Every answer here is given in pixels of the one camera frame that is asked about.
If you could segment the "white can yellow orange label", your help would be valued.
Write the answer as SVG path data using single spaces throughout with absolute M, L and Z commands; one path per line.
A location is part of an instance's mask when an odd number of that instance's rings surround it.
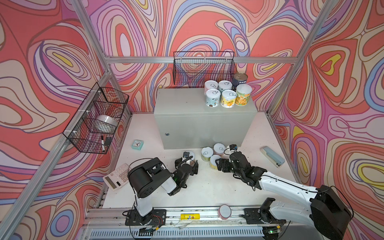
M 224 108 L 232 108 L 235 105 L 237 93 L 232 90 L 224 90 L 221 94 L 221 106 Z

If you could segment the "white can teal label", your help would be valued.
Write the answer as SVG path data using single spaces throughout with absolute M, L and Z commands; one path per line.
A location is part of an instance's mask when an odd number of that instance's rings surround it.
M 206 92 L 206 105 L 210 108 L 215 108 L 219 105 L 221 92 L 217 89 L 209 89 Z

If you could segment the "yellow peach can plastic lid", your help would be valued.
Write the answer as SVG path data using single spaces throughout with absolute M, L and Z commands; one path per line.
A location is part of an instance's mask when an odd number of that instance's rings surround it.
M 248 84 L 240 84 L 236 89 L 237 98 L 235 104 L 237 106 L 246 106 L 252 93 L 252 87 Z

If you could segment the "light blue spotted can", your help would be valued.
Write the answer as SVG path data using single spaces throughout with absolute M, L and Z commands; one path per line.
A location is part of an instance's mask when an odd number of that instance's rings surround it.
M 233 84 L 230 81 L 222 80 L 218 83 L 218 90 L 222 93 L 225 90 L 231 90 Z

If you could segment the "white can pink label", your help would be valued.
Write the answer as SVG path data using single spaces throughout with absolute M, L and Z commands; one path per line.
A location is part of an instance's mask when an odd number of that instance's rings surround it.
M 205 91 L 205 93 L 208 90 L 211 90 L 211 89 L 216 89 L 217 90 L 218 89 L 218 82 L 209 80 L 209 81 L 206 81 L 204 83 L 204 91 Z

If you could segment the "dark blue tomato can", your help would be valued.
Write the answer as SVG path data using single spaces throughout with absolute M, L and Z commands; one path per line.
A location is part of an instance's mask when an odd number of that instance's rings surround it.
M 246 84 L 248 75 L 245 73 L 235 73 L 232 78 L 233 88 L 236 89 L 238 85 Z

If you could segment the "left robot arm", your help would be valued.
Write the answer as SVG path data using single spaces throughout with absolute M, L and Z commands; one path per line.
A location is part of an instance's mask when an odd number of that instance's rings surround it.
M 149 159 L 128 172 L 128 180 L 135 193 L 135 210 L 146 217 L 153 210 L 151 194 L 159 187 L 169 195 L 187 188 L 190 176 L 198 174 L 199 163 L 193 156 L 175 161 L 176 169 L 170 172 L 159 158 Z

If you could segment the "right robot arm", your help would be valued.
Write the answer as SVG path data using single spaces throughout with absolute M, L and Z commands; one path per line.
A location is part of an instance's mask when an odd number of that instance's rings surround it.
M 233 152 L 228 159 L 215 161 L 218 171 L 232 173 L 254 190 L 278 194 L 292 203 L 267 198 L 256 209 L 245 209 L 243 218 L 248 224 L 295 222 L 314 227 L 329 240 L 343 239 L 353 215 L 328 186 L 305 186 L 281 178 L 264 168 L 252 166 L 241 152 Z

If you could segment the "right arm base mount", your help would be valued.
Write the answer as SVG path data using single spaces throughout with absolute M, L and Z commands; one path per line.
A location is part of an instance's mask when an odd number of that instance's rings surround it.
M 285 225 L 287 223 L 286 220 L 276 219 L 270 212 L 270 209 L 263 209 L 263 208 L 246 208 L 244 209 L 244 214 L 241 215 L 241 217 L 246 220 L 248 225 L 251 225 L 251 224 Z

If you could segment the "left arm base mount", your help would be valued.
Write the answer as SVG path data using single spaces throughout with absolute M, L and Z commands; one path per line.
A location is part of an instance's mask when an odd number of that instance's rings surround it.
M 153 226 L 161 227 L 166 223 L 167 210 L 153 209 L 147 215 L 142 217 L 135 208 L 122 213 L 126 217 L 126 226 Z

